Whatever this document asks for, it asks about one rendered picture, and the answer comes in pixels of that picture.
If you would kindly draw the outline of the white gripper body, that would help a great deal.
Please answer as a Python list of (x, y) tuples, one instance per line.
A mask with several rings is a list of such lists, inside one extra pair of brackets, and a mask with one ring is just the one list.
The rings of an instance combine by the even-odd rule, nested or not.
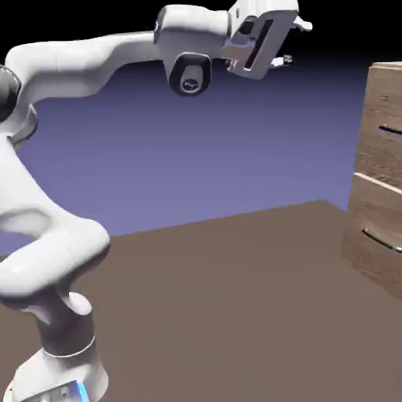
[(233, 5), (233, 73), (262, 79), (298, 16), (298, 0), (237, 0)]

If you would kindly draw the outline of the wood drawer front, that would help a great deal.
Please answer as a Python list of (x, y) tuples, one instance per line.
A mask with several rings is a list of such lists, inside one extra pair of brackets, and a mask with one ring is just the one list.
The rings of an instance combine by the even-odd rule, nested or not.
[(402, 254), (365, 236), (361, 232), (364, 227), (380, 239), (402, 247), (402, 190), (355, 173), (345, 220), (343, 257), (402, 301)]
[(369, 67), (355, 171), (402, 189), (402, 62)]

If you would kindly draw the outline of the light wood cabinet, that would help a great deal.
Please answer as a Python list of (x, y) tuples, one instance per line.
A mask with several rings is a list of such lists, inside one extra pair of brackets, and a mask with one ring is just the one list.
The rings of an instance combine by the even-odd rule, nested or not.
[(342, 253), (402, 301), (402, 61), (368, 70)]

